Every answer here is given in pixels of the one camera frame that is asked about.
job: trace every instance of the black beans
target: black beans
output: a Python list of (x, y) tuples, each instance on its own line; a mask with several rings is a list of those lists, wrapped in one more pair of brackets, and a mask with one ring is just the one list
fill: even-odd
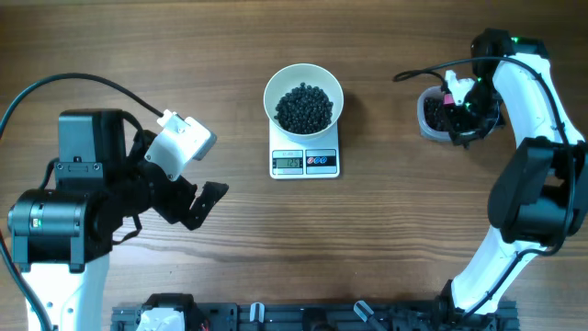
[(286, 131), (311, 134), (331, 124), (333, 102), (318, 86), (300, 83), (279, 100), (276, 110), (274, 119)]
[(424, 100), (424, 120), (435, 131), (447, 131), (443, 116), (443, 100), (427, 97)]

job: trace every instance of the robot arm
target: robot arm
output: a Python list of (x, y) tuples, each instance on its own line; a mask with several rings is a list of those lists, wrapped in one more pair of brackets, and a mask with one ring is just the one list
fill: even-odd
[[(138, 129), (129, 155), (123, 120)], [(112, 235), (124, 217), (135, 221), (134, 235), (138, 214), (150, 208), (195, 230), (229, 188), (207, 182), (195, 198), (197, 186), (180, 176), (216, 142), (214, 133), (168, 110), (158, 123), (156, 135), (117, 109), (63, 112), (56, 189), (28, 190), (8, 215), (13, 261), (59, 330), (100, 330)], [(38, 331), (27, 306), (28, 329)]]
[[(531, 66), (546, 82), (558, 108), (551, 108), (545, 90), (521, 66), (508, 62), (500, 62), (494, 66), (474, 65), (478, 82), (470, 85), (471, 90), (464, 97), (464, 105), (457, 106), (484, 104), (480, 103), (480, 99), (484, 99), (480, 94), (495, 90), (497, 95), (494, 94), (493, 98), (501, 97), (505, 103), (513, 126), (517, 151), (492, 189), (488, 202), (492, 225), (490, 230), (468, 266), (450, 282), (450, 288), (446, 286), (444, 289), (446, 297), (451, 301), (449, 311), (454, 315), (447, 316), (446, 322), (449, 323), (459, 322), (456, 314), (476, 314), (478, 318), (472, 319), (475, 324), (483, 320), (483, 315), (494, 313), (506, 289), (537, 255), (531, 253), (520, 257), (519, 253), (528, 249), (545, 251), (561, 239), (566, 205), (571, 197), (568, 195), (570, 183), (566, 174), (568, 162), (565, 147), (556, 130), (552, 111), (559, 112), (568, 141), (574, 145), (572, 154), (576, 165), (575, 186), (585, 188), (588, 185), (587, 174), (583, 169), (588, 149), (583, 143), (582, 135), (570, 123), (560, 103), (551, 82), (546, 54), (541, 47), (532, 49), (523, 47), (525, 45), (512, 45), (519, 41), (508, 37), (506, 31), (488, 29), (474, 40), (472, 55), (508, 56)], [(537, 46), (535, 40), (526, 42)], [(508, 51), (503, 54), (484, 54), (490, 49), (496, 51), (514, 47), (516, 50), (517, 46), (521, 46), (518, 47), (521, 52), (515, 54), (509, 55)], [(447, 88), (450, 92), (455, 90), (459, 94), (460, 88), (467, 83), (464, 80), (451, 79), (447, 80)], [(500, 103), (491, 103), (493, 107), (497, 104), (500, 106)], [(563, 179), (564, 183), (559, 187), (546, 185), (548, 176)], [(573, 235), (580, 228), (586, 213), (586, 202), (585, 194), (575, 195), (571, 225), (565, 235)]]

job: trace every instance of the small cup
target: small cup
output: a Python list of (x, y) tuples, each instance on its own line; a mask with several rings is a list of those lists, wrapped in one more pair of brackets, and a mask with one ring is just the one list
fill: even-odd
[[(294, 87), (300, 86), (300, 83), (322, 88), (329, 101), (333, 102), (331, 124), (321, 131), (310, 134), (292, 133), (282, 128), (274, 118), (277, 115), (276, 106), (279, 100)], [(288, 139), (293, 142), (305, 142), (322, 137), (339, 120), (343, 111), (343, 88), (331, 73), (318, 65), (309, 63), (292, 64), (274, 74), (267, 83), (266, 91), (264, 92), (264, 108), (266, 108), (266, 115), (269, 117), (270, 122), (276, 125)]]
[(424, 119), (424, 100), (428, 97), (443, 100), (443, 95), (444, 93), (441, 91), (441, 86), (433, 86), (425, 89), (425, 91), (416, 101), (416, 118), (418, 119), (419, 126), (421, 127), (421, 135), (426, 139), (441, 143), (451, 142), (449, 132), (437, 131), (427, 124), (426, 120)]

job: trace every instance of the white bracket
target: white bracket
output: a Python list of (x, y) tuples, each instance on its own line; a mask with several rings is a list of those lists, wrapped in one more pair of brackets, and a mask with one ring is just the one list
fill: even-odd
[(157, 123), (164, 129), (153, 140), (145, 160), (160, 166), (170, 180), (177, 180), (190, 160), (201, 160), (217, 141), (197, 120), (183, 120), (167, 109)]
[(461, 78), (458, 80), (458, 76), (453, 70), (447, 70), (445, 72), (445, 80), (456, 106), (461, 106), (468, 92), (474, 87), (475, 81), (471, 78)]

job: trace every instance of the table surface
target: table surface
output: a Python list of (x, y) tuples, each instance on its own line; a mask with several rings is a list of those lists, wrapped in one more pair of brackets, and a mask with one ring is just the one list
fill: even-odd
[[(469, 57), (470, 41), (487, 27), (545, 41), (562, 102), (588, 132), (584, 1), (35, 6), (41, 2), (0, 7), (0, 108), (49, 74), (105, 76), (159, 109), (206, 123), (219, 140), (185, 176), (231, 186), (195, 232), (151, 211), (141, 216), (141, 235), (110, 256), (105, 330), (112, 306), (156, 292), (238, 303), (433, 299), (486, 235), (488, 194), (515, 141), (510, 125), (468, 151), (426, 141), (415, 103), (437, 81), (391, 78)], [(272, 74), (292, 63), (323, 66), (344, 88), (338, 179), (284, 182), (268, 175), (262, 95)], [(58, 154), (58, 115), (71, 108), (123, 108), (158, 130), (153, 115), (106, 86), (44, 86), (18, 108), (1, 141), (0, 215), (41, 181)], [(128, 128), (128, 142), (132, 134)], [(6, 233), (5, 216), (0, 227)], [(508, 290), (524, 330), (588, 327), (586, 239), (582, 229), (557, 256), (530, 264)], [(0, 292), (0, 329), (24, 329), (24, 300), (4, 267)]]

